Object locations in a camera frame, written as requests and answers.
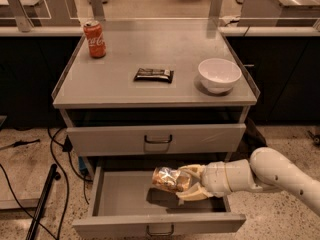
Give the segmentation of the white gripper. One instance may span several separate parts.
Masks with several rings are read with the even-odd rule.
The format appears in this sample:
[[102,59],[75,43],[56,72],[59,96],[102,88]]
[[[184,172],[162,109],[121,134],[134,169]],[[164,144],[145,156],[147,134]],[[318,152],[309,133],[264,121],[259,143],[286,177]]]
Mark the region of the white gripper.
[[208,165],[191,164],[179,167],[194,178],[201,180],[190,187],[187,191],[177,192],[177,197],[182,202],[194,202],[215,197],[223,197],[231,193],[227,180],[224,162],[213,162]]

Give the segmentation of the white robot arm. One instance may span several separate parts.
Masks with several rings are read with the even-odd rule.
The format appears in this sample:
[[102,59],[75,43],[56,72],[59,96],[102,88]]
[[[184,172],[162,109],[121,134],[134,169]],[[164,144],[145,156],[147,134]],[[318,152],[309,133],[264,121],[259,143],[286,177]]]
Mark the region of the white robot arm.
[[238,191],[260,193],[284,190],[320,215],[320,182],[269,147],[256,149],[249,160],[193,164],[180,167],[180,170],[197,179],[186,191],[177,193],[183,201],[224,197]]

